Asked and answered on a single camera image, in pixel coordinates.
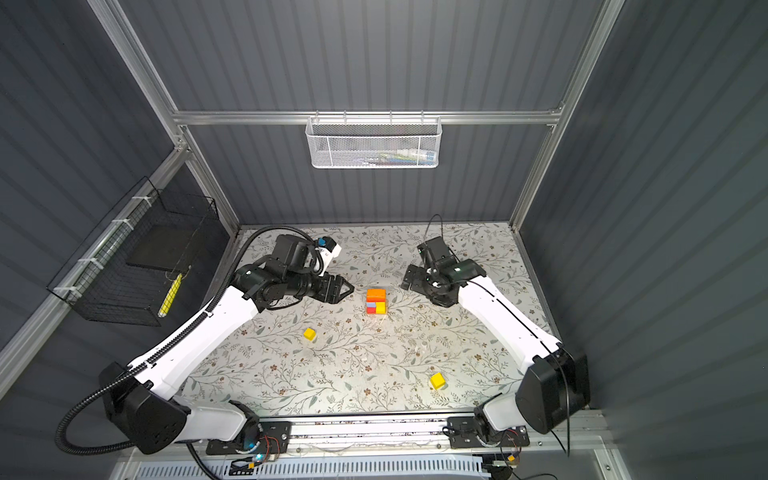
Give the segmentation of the orange block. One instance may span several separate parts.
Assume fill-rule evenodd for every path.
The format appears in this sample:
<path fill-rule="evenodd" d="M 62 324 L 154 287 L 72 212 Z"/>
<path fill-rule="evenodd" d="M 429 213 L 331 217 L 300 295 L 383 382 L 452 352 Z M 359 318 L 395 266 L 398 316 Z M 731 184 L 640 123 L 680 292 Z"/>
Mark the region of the orange block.
<path fill-rule="evenodd" d="M 387 298 L 387 292 L 385 289 L 370 288 L 366 292 L 367 302 L 384 302 Z"/>

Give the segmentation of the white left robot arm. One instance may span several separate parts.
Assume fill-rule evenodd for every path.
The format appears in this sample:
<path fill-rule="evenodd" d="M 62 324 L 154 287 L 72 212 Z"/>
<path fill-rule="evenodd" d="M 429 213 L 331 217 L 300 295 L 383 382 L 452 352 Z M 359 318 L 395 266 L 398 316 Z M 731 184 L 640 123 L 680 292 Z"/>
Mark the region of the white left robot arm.
<path fill-rule="evenodd" d="M 206 406 L 183 400 L 177 395 L 182 384 L 232 333 L 283 298 L 337 304 L 354 290 L 341 275 L 289 272 L 280 278 L 262 268 L 241 268 L 221 298 L 198 312 L 197 326 L 192 319 L 182 325 L 191 333 L 176 331 L 176 343 L 168 338 L 129 364 L 143 371 L 108 394 L 108 418 L 144 454 L 196 440 L 243 443 L 243 432 L 258 423 L 250 409 L 237 401 Z"/>

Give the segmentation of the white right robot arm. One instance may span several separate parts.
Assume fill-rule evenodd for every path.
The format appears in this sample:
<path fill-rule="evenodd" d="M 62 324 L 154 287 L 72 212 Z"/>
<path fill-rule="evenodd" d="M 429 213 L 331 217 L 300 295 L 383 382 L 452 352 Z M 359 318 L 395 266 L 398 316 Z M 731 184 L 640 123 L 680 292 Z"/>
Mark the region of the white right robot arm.
<path fill-rule="evenodd" d="M 588 361 L 529 320 L 471 260 L 442 271 L 410 265 L 401 284 L 441 307 L 458 305 L 478 318 L 517 362 L 522 379 L 510 393 L 475 408 L 478 440 L 496 445 L 522 428 L 547 434 L 591 401 Z"/>

